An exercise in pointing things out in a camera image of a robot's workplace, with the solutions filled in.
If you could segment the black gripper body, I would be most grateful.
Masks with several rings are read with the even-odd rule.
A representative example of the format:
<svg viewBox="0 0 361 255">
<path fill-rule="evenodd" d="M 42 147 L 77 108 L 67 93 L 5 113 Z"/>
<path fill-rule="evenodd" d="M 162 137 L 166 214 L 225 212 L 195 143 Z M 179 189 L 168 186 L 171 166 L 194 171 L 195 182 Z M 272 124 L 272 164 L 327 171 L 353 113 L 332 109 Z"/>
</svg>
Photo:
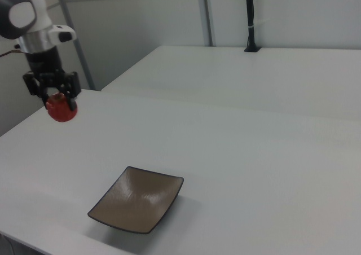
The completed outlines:
<svg viewBox="0 0 361 255">
<path fill-rule="evenodd" d="M 43 98 L 49 88 L 69 98 L 75 98 L 81 92 L 77 72 L 65 72 L 58 49 L 53 47 L 38 53 L 26 53 L 30 71 L 23 75 L 23 80 L 31 95 Z"/>
</svg>

